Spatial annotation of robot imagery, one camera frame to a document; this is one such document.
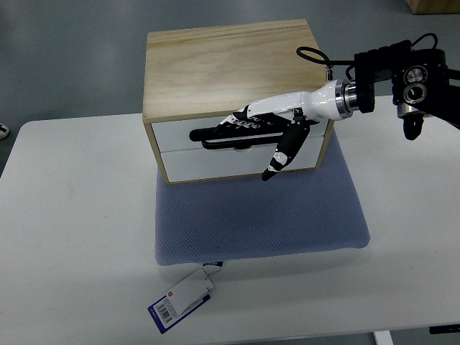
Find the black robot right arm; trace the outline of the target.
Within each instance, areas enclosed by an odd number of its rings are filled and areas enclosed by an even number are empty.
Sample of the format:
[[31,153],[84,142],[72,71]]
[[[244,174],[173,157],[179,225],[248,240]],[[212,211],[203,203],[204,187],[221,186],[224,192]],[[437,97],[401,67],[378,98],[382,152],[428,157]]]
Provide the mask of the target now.
[[443,50],[414,50],[409,40],[354,56],[359,110],[374,111],[375,83],[392,81],[392,102],[408,140],[421,134],[427,116],[459,128],[459,87],[450,83],[458,79],[459,71],[448,68]]

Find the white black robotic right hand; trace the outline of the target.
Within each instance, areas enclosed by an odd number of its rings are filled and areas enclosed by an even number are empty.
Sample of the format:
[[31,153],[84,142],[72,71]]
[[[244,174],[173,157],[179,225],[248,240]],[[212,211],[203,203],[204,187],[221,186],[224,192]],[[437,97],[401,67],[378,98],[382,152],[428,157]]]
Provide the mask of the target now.
[[267,169],[263,181],[269,180],[287,167],[303,146],[313,124],[323,120],[348,119],[358,109],[356,86],[346,80],[333,80],[317,91],[296,91],[253,101],[228,115],[213,129],[223,134],[245,121],[265,120],[271,116],[283,123],[282,136]]

